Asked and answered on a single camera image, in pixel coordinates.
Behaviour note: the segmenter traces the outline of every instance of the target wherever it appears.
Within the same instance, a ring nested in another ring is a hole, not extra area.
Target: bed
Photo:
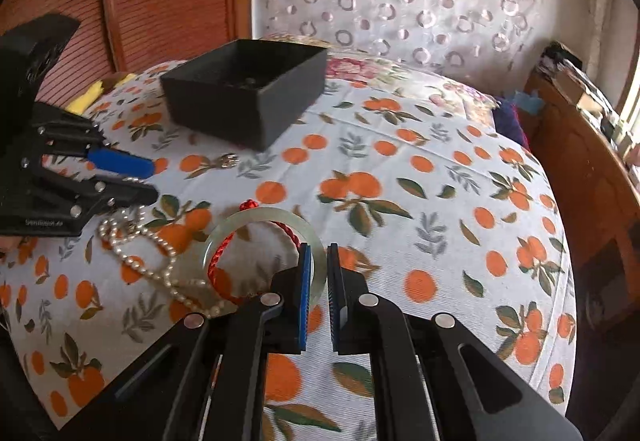
[[[562,220],[539,162],[495,132],[482,95],[436,74],[332,52],[324,93],[255,153],[172,124],[159,77],[178,63],[147,69],[86,113],[111,142],[154,159],[150,182],[162,196],[145,217],[180,253],[178,277],[201,276],[208,233],[243,201],[289,210],[325,246],[337,242],[342,265],[364,273],[373,292],[414,315],[452,313],[564,413],[576,342]],[[230,152],[238,167],[212,167]],[[82,160],[49,158],[47,166],[95,172]],[[30,239],[0,261],[12,342],[58,428],[187,313],[116,261],[98,222],[78,238]],[[165,261],[142,240],[127,251],[150,269]],[[250,225],[218,264],[222,293],[263,291],[295,262],[278,228]],[[208,288],[191,296],[203,305],[218,299]],[[233,309],[227,298],[223,312]],[[369,361],[332,353],[326,295],[310,310],[306,353],[270,358],[263,436],[375,436]]]

